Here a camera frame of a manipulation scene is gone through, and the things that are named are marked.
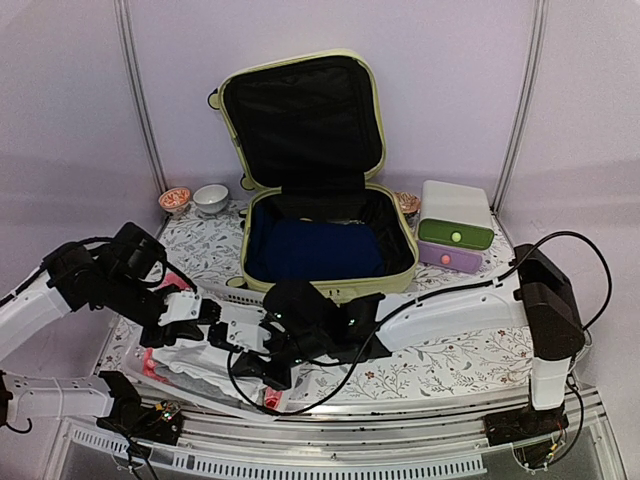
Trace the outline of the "pink printed garment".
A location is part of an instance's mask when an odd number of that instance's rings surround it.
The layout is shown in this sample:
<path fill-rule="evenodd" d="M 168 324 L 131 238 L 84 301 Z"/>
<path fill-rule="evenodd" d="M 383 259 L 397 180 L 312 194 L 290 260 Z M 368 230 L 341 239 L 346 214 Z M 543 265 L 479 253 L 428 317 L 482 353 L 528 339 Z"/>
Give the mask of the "pink printed garment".
<path fill-rule="evenodd" d="M 169 273 L 165 276 L 164 280 L 161 282 L 160 287 L 166 287 L 169 285 L 175 285 L 180 290 L 189 289 L 186 282 L 181 280 L 176 274 Z M 144 360 L 143 360 L 143 372 L 144 375 L 148 378 L 152 378 L 156 381 L 159 381 L 165 385 L 173 386 L 170 381 L 164 376 L 165 372 L 171 371 L 168 367 L 155 362 L 152 358 L 153 353 L 152 348 L 148 348 L 145 352 Z M 236 383 L 238 386 L 245 392 L 245 394 L 250 397 L 250 399 L 255 403 L 262 403 L 263 406 L 272 409 L 279 410 L 280 407 L 286 406 L 286 402 L 288 400 L 288 394 L 285 394 L 280 391 L 276 391 L 271 389 L 270 387 L 265 387 L 258 380 L 240 380 L 236 379 Z M 224 382 L 222 385 L 214 384 L 219 386 L 225 393 L 232 393 L 236 391 L 231 381 L 229 383 Z M 242 404 L 239 406 L 231 406 L 234 408 L 243 408 Z"/>

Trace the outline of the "light green hard-shell suitcase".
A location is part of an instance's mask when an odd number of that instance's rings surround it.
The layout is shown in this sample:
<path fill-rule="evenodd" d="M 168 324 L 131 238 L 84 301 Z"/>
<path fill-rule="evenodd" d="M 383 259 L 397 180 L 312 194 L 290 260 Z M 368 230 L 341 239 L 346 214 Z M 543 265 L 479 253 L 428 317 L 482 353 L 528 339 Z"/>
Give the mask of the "light green hard-shell suitcase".
<path fill-rule="evenodd" d="M 327 50 L 241 70 L 208 97 L 238 155 L 243 188 L 253 192 L 240 253 L 247 286 L 275 283 L 245 271 L 253 210 L 278 218 L 369 226 L 386 274 L 309 281 L 336 302 L 406 290 L 418 248 L 394 192 L 376 182 L 386 144 L 374 74 L 350 50 Z"/>

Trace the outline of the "white t-shirt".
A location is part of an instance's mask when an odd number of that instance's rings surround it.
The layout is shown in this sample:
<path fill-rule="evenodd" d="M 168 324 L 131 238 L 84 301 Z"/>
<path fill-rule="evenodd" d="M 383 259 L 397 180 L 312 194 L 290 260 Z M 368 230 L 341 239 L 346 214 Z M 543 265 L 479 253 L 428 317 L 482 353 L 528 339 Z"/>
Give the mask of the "white t-shirt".
<path fill-rule="evenodd" d="M 232 305 L 222 308 L 220 322 L 237 321 L 259 325 L 263 317 L 264 312 L 254 306 Z M 183 373 L 211 384 L 229 383 L 226 368 L 229 352 L 209 344 L 207 335 L 210 326 L 199 325 L 204 334 L 204 339 L 201 341 L 178 339 L 173 346 L 154 349 L 153 360 L 176 374 Z"/>

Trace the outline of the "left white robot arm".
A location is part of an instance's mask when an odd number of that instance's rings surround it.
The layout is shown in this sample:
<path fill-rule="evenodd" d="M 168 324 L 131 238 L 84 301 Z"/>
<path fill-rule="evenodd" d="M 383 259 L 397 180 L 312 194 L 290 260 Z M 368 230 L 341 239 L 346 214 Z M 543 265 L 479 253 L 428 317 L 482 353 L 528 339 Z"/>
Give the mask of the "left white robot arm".
<path fill-rule="evenodd" d="M 79 323 L 119 316 L 141 327 L 143 345 L 163 347 L 201 339 L 202 302 L 164 246 L 134 223 L 58 247 L 1 301 L 2 429 L 27 434 L 37 417 L 81 416 L 138 434 L 163 420 L 121 372 L 91 374 L 106 328 Z"/>

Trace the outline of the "white plastic mesh basket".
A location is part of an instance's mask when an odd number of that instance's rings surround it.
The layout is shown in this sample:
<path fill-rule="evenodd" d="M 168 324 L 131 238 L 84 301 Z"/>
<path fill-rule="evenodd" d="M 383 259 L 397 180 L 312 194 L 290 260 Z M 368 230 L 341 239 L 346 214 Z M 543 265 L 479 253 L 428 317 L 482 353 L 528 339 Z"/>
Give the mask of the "white plastic mesh basket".
<path fill-rule="evenodd" d="M 220 320 L 218 322 L 221 321 L 222 308 L 224 306 L 232 306 L 232 305 L 254 306 L 258 309 L 261 309 L 264 312 L 264 316 L 265 316 L 265 310 L 262 308 L 262 299 L 264 298 L 264 295 L 259 292 L 242 290 L 238 288 L 231 288 L 231 287 L 221 286 L 221 285 L 206 284 L 204 286 L 199 286 L 198 291 L 195 293 L 200 294 L 204 298 L 209 298 L 211 300 L 214 300 L 221 306 L 221 315 L 220 315 Z M 201 332 L 202 338 L 198 341 L 201 341 L 204 339 L 204 334 L 202 333 L 201 330 L 200 332 Z M 157 390 L 160 390 L 165 394 L 171 397 L 175 397 L 179 400 L 189 402 L 201 407 L 205 407 L 207 409 L 215 410 L 217 412 L 221 412 L 226 415 L 240 417 L 240 418 L 248 419 L 251 421 L 271 422 L 278 415 L 285 412 L 287 409 L 288 400 L 286 402 L 286 406 L 280 407 L 281 409 L 279 410 L 271 410 L 269 414 L 265 414 L 257 410 L 256 408 L 249 405 L 245 400 L 244 400 L 244 403 L 242 404 L 243 408 L 234 408 L 228 405 L 217 403 L 215 401 L 207 400 L 202 397 L 190 395 L 180 389 L 176 389 L 173 386 L 165 385 L 152 378 L 148 378 L 144 375 L 144 372 L 143 372 L 143 360 L 144 360 L 145 352 L 149 347 L 144 347 L 140 344 L 140 337 L 141 337 L 141 333 L 134 334 L 130 337 L 129 346 L 126 351 L 126 354 L 122 359 L 120 368 L 124 374 L 126 374 L 131 378 L 136 379 L 141 383 L 144 383 Z M 259 382 L 262 383 L 262 385 L 267 387 L 261 380 L 257 378 L 247 377 L 244 379 L 242 378 L 239 378 L 239 379 L 240 380 L 249 380 L 249 379 L 258 380 Z"/>

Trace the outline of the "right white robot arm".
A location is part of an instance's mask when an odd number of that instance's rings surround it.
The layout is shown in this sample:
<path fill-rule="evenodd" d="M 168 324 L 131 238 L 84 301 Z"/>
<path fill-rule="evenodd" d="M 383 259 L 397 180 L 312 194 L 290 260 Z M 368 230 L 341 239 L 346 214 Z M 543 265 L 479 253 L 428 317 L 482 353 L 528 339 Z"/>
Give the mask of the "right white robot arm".
<path fill-rule="evenodd" d="M 530 404 L 516 422 L 524 435 L 537 436 L 564 402 L 571 360 L 585 336 L 569 278 L 539 244 L 514 253 L 497 277 L 422 294 L 373 293 L 337 304 L 309 282 L 277 283 L 263 300 L 261 325 L 272 336 L 266 353 L 229 356 L 229 378 L 253 377 L 285 391 L 295 366 L 324 355 L 356 367 L 434 337 L 526 326 L 533 342 Z"/>

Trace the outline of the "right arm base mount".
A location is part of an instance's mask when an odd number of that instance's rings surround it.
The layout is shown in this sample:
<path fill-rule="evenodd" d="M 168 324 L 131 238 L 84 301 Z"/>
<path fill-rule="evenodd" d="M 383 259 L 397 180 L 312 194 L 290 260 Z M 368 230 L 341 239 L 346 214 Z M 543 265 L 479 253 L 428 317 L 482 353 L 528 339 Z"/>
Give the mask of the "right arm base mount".
<path fill-rule="evenodd" d="M 530 405 L 482 418 L 490 446 L 511 447 L 516 462 L 533 472 L 546 470 L 565 445 L 569 421 L 563 406 L 535 410 Z"/>

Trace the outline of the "dark blue garment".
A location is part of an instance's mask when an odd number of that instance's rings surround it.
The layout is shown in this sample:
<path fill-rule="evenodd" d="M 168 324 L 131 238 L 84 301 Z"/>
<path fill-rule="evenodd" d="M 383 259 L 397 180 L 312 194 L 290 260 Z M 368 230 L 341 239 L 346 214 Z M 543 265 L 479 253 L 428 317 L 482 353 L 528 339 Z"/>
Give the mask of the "dark blue garment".
<path fill-rule="evenodd" d="M 252 213 L 245 271 L 269 283 L 386 274 L 379 242 L 369 226 L 278 218 L 263 206 Z"/>

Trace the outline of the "grey garment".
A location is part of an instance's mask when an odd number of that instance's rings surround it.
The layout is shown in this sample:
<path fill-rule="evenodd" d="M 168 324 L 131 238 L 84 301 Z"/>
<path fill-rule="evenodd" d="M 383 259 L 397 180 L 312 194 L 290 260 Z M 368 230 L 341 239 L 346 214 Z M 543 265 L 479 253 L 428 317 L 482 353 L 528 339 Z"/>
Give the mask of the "grey garment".
<path fill-rule="evenodd" d="M 244 403 L 244 400 L 236 391 L 225 393 L 219 386 L 205 380 L 194 379 L 189 375 L 183 373 L 176 374 L 171 371 L 165 372 L 164 376 L 173 386 L 189 394 L 231 406 L 239 406 Z"/>

